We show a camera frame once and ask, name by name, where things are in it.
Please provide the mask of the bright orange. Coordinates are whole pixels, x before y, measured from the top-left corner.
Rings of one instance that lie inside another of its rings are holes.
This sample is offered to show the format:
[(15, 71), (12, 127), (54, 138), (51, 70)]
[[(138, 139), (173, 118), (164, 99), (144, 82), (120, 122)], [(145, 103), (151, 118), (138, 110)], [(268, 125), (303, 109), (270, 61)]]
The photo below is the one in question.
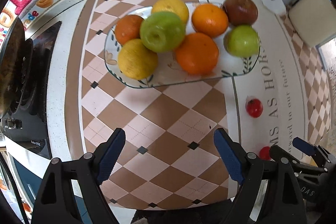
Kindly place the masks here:
[(185, 36), (181, 45), (174, 50), (180, 67), (189, 75), (209, 75), (216, 67), (219, 49), (212, 38), (203, 33)]
[(191, 22), (196, 32), (201, 32), (211, 38), (224, 34), (229, 26), (226, 13), (211, 3), (198, 5), (192, 13)]

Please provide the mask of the yellow lemon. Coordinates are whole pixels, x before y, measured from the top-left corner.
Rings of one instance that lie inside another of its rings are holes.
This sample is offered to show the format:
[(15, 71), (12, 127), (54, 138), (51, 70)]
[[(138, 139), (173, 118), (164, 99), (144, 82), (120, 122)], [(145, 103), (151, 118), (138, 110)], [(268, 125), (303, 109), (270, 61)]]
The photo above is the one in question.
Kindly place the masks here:
[(159, 0), (152, 6), (151, 13), (168, 11), (177, 14), (184, 24), (189, 20), (189, 9), (181, 0)]

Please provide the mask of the bright orange front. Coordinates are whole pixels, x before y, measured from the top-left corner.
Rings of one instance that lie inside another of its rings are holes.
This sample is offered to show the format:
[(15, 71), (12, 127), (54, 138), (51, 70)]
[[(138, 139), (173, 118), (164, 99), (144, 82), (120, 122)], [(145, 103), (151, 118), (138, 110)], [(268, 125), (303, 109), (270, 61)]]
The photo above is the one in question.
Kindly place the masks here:
[(192, 13), (191, 22), (196, 32), (201, 32), (211, 38), (224, 34), (229, 26), (226, 13), (211, 3), (198, 5)]

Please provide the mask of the dark red apple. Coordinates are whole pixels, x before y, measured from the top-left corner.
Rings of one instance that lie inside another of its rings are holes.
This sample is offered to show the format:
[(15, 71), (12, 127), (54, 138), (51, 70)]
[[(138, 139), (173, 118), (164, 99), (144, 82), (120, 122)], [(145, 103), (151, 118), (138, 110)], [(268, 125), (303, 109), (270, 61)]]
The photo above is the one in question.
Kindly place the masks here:
[(256, 22), (259, 15), (259, 11), (252, 0), (225, 0), (223, 10), (233, 26), (251, 26)]

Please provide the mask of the green apple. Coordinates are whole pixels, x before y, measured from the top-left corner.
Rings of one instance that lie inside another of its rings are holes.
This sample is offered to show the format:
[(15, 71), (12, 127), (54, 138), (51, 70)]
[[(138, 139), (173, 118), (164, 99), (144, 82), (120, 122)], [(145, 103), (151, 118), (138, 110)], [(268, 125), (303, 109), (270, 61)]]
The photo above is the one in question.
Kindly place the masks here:
[(141, 23), (139, 35), (149, 50), (170, 52), (184, 41), (186, 24), (173, 12), (155, 12)]
[(251, 26), (240, 25), (226, 34), (223, 44), (232, 56), (248, 58), (259, 53), (260, 38)]

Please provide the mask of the black frying pan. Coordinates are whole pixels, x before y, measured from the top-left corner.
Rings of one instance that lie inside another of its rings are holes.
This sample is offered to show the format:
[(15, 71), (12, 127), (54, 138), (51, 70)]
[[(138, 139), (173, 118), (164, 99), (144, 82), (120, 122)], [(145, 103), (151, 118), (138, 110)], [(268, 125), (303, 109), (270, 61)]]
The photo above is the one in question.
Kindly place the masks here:
[(8, 112), (21, 85), (24, 44), (23, 23), (15, 18), (1, 48), (1, 118)]

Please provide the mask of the black gas stove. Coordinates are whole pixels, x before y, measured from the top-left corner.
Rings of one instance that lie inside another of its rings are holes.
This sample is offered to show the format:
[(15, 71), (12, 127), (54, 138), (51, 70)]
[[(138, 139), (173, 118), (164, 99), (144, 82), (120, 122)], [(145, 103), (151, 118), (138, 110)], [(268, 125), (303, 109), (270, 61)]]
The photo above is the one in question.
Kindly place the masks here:
[(52, 157), (47, 128), (47, 85), (61, 25), (58, 21), (35, 39), (25, 38), (21, 85), (8, 112), (1, 118), (1, 133), (46, 159)]

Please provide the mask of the dark reddish orange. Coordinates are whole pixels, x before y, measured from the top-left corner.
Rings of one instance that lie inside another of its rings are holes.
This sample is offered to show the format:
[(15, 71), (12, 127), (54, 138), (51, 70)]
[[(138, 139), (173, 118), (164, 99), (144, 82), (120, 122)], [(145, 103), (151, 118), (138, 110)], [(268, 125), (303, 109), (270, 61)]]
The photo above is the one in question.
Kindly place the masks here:
[(138, 15), (126, 15), (121, 18), (114, 29), (116, 40), (123, 46), (130, 40), (139, 39), (139, 29), (143, 21)]

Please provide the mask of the upper cherry tomato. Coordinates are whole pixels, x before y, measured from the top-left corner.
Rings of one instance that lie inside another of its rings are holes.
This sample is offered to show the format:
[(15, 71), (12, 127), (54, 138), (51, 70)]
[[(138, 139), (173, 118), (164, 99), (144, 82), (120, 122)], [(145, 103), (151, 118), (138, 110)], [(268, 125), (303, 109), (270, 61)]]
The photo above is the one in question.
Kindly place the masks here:
[(262, 102), (257, 98), (248, 100), (245, 105), (245, 109), (248, 115), (252, 118), (260, 117), (264, 110)]

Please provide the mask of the white folded cloth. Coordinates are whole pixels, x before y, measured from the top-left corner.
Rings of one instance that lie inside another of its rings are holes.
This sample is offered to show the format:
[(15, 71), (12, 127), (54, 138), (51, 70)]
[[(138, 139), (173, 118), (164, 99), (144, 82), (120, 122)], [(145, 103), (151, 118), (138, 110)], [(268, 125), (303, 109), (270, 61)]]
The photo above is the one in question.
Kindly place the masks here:
[(263, 5), (272, 13), (283, 16), (286, 14), (286, 6), (283, 0), (261, 0)]

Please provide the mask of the oval decorated ceramic plate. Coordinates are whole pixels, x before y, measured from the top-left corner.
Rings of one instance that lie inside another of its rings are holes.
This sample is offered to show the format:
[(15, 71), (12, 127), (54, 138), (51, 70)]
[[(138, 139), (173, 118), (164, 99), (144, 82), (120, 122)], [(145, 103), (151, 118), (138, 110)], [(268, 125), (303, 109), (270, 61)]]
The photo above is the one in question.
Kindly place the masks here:
[(187, 2), (189, 19), (151, 6), (130, 12), (142, 19), (136, 38), (121, 42), (114, 28), (105, 41), (105, 65), (131, 88), (195, 82), (249, 73), (260, 52), (250, 25), (230, 26), (219, 3)]

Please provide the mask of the cherry tomato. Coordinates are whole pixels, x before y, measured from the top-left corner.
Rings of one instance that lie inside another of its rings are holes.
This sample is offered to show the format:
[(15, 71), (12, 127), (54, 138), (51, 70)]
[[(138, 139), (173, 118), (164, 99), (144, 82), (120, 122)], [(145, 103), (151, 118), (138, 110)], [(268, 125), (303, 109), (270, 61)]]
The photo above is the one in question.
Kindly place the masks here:
[(260, 117), (264, 110), (262, 102), (257, 98), (248, 100), (245, 105), (245, 109), (248, 115), (252, 118)]
[(269, 146), (265, 146), (262, 149), (260, 149), (259, 158), (262, 159), (262, 160), (266, 160), (266, 161), (271, 160), (270, 147)]

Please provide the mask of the checkered table mat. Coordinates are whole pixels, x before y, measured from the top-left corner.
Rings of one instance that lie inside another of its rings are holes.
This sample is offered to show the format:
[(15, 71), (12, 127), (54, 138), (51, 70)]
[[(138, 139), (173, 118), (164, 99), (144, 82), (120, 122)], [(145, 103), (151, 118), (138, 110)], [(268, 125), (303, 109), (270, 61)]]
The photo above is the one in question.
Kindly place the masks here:
[[(214, 145), (222, 127), (247, 151), (273, 144), (296, 158), (297, 136), (318, 144), (331, 124), (330, 89), (316, 49), (308, 47), (288, 18), (261, 0), (255, 28), (261, 54), (240, 77), (197, 83), (130, 88), (105, 65), (108, 31), (127, 12), (158, 0), (87, 0), (76, 27), (68, 63), (67, 134), (82, 134), (83, 152), (93, 152), (115, 128), (126, 142), (101, 190), (111, 206), (160, 210), (202, 206), (233, 197), (237, 190)], [(218, 2), (224, 0), (183, 0)], [(257, 98), (263, 112), (248, 115)]]

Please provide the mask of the yellow-green speckled citrus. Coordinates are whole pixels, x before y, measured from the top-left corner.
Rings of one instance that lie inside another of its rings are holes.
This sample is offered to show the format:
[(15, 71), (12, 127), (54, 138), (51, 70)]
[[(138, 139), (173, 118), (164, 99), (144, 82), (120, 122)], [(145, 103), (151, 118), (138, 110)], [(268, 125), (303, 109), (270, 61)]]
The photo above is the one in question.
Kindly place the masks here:
[(142, 80), (157, 69), (158, 55), (147, 49), (141, 39), (133, 39), (123, 45), (117, 63), (124, 75), (134, 80)]

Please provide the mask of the lower cherry tomato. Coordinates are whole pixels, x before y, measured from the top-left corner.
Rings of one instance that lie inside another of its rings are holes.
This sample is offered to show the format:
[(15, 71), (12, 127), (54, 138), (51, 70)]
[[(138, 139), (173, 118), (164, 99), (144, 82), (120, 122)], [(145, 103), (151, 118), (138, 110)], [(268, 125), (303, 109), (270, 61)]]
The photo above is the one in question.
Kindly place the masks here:
[(269, 146), (265, 146), (262, 149), (260, 149), (259, 158), (262, 159), (262, 160), (266, 160), (266, 161), (271, 160), (270, 147)]

